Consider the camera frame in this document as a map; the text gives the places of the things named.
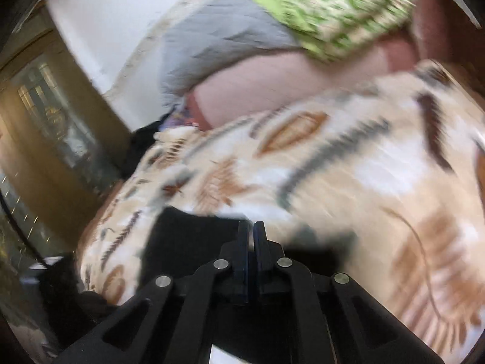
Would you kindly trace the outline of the black pants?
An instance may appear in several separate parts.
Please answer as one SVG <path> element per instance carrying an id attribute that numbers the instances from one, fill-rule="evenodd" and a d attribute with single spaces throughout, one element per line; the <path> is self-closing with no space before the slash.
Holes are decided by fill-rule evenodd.
<path id="1" fill-rule="evenodd" d="M 217 217 L 199 217 L 173 207 L 156 219 L 141 260 L 141 285 L 160 275 L 174 280 L 188 278 L 197 269 L 219 258 L 224 244 L 234 241 L 241 221 Z M 250 223 L 248 298 L 219 310 L 213 323 L 210 353 L 220 349 L 251 363 L 295 363 L 293 343 L 289 340 L 290 317 L 277 301 L 260 296 Z M 320 247 L 282 247 L 284 254 L 316 275 L 333 276 L 346 253 L 349 236 L 327 241 Z"/>

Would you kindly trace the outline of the leaf patterned fleece blanket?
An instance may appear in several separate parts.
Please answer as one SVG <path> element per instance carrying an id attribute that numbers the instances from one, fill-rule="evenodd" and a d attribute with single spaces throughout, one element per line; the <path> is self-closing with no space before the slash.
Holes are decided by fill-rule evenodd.
<path id="1" fill-rule="evenodd" d="M 265 223 L 267 237 L 348 250 L 344 271 L 444 362 L 484 330 L 484 91 L 426 61 L 203 132 L 156 132 L 81 239 L 85 289 L 122 304 L 163 210 Z"/>

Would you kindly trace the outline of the black clothes pile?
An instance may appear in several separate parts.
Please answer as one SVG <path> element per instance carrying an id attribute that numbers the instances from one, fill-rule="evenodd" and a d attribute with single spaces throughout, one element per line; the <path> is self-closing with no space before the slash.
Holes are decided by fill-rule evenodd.
<path id="1" fill-rule="evenodd" d="M 121 166 L 122 180 L 126 181 L 133 175 L 143 155 L 155 143 L 154 134 L 159 131 L 159 128 L 164 124 L 170 114 L 166 113 L 159 120 L 133 132 Z"/>

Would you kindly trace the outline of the wooden wardrobe with glass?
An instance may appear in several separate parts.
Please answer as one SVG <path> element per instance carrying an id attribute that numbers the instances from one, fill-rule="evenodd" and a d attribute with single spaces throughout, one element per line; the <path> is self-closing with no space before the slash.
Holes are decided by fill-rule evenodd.
<path id="1" fill-rule="evenodd" d="M 129 136 L 38 3 L 1 52 L 1 189 L 42 255 L 75 248 L 119 182 Z"/>

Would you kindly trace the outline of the colourful printed item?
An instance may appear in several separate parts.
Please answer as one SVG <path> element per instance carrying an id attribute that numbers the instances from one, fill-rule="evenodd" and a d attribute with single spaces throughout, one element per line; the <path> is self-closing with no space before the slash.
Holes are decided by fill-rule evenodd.
<path id="1" fill-rule="evenodd" d="M 198 126 L 185 101 L 175 104 L 167 114 L 161 117 L 159 131 L 162 132 L 178 126 Z"/>

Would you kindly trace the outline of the pink bolster pillow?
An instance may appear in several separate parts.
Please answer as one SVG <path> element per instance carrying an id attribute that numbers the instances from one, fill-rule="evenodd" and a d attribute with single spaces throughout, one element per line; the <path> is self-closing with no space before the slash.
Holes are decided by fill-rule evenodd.
<path id="1" fill-rule="evenodd" d="M 278 109 L 326 89 L 406 70 L 418 61 L 405 30 L 383 36 L 351 58 L 319 63 L 299 50 L 243 59 L 201 81 L 186 94 L 188 112 L 203 131 L 251 113 Z"/>

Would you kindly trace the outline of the brown bed headboard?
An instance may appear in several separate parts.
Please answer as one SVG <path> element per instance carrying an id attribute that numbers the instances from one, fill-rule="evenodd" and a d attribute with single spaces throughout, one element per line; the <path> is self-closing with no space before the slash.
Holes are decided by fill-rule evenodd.
<path id="1" fill-rule="evenodd" d="M 484 29 L 453 0 L 418 0 L 411 34 L 420 59 L 443 63 L 484 95 Z"/>

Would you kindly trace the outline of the green white patterned quilt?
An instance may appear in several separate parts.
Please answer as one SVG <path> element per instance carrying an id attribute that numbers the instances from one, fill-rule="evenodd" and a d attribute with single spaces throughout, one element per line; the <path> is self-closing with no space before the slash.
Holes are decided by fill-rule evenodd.
<path id="1" fill-rule="evenodd" d="M 401 28 L 416 0 L 252 0 L 314 58 L 333 62 Z"/>

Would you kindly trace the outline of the grey quilted blanket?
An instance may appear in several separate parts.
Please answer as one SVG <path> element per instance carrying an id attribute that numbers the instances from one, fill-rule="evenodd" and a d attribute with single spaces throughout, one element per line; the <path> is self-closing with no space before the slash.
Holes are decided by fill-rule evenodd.
<path id="1" fill-rule="evenodd" d="M 211 0 L 167 30 L 162 44 L 160 90 L 169 107 L 244 58 L 298 47 L 287 27 L 253 0 Z"/>

